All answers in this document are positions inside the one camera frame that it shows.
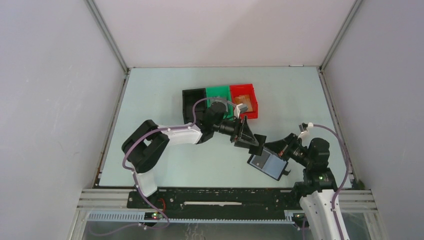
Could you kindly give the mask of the red storage bin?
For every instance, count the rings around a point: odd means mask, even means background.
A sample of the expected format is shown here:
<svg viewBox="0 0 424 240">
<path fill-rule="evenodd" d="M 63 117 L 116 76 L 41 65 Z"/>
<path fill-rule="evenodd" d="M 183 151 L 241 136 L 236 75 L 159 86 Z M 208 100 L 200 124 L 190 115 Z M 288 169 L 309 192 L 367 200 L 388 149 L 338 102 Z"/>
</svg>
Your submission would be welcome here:
<svg viewBox="0 0 424 240">
<path fill-rule="evenodd" d="M 239 116 L 248 119 L 257 119 L 259 114 L 259 105 L 255 95 L 255 89 L 252 83 L 233 84 L 229 86 L 231 100 L 233 103 L 245 104 L 247 111 L 240 113 Z"/>
</svg>

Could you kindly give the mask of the black leather card holder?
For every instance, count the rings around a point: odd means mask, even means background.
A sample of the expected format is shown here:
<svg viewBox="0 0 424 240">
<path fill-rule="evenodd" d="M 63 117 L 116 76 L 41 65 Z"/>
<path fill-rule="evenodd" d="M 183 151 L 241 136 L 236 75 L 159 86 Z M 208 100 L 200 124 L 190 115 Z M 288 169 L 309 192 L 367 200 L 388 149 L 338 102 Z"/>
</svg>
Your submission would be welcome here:
<svg viewBox="0 0 424 240">
<path fill-rule="evenodd" d="M 279 181 L 282 176 L 288 176 L 291 172 L 291 170 L 287 170 L 288 161 L 285 161 L 283 159 L 279 159 L 278 157 L 272 155 L 270 152 L 268 152 L 265 148 L 262 151 L 263 153 L 268 153 L 269 158 L 264 165 L 263 169 L 258 169 L 252 165 L 249 164 L 249 160 L 251 156 L 249 157 L 247 164 L 252 166 L 253 168 L 257 169 L 258 171 L 264 173 L 265 175 L 269 176 L 270 178 Z"/>
</svg>

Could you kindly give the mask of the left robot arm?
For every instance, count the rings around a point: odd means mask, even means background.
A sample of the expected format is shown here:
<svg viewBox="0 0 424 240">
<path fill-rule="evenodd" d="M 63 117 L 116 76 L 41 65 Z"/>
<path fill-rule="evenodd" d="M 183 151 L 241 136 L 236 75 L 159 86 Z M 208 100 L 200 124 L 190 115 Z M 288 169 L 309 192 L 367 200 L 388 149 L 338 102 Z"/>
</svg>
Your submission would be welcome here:
<svg viewBox="0 0 424 240">
<path fill-rule="evenodd" d="M 153 168 L 158 163 L 166 147 L 173 145 L 197 145 L 210 140 L 214 133 L 230 137 L 235 147 L 248 149 L 251 155 L 260 156 L 266 136 L 254 134 L 247 118 L 225 119 L 222 114 L 203 116 L 184 125 L 161 126 L 151 119 L 139 128 L 122 144 L 124 158 L 122 166 L 129 170 L 140 193 L 138 201 L 145 208 L 153 208 L 158 202 L 158 185 Z"/>
</svg>

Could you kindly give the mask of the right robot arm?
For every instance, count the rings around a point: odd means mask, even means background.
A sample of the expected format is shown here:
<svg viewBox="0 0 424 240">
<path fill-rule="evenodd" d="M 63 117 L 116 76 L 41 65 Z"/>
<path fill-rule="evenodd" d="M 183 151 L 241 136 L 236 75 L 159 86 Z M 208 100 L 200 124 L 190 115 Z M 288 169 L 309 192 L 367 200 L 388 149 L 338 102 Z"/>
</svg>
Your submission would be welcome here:
<svg viewBox="0 0 424 240">
<path fill-rule="evenodd" d="M 304 167 L 303 181 L 291 190 L 291 204 L 303 209 L 303 223 L 308 224 L 315 240 L 348 240 L 349 234 L 339 203 L 338 187 L 329 168 L 330 144 L 323 138 L 313 138 L 303 146 L 300 138 L 287 137 L 267 142 L 264 149 L 282 160 L 294 160 Z"/>
</svg>

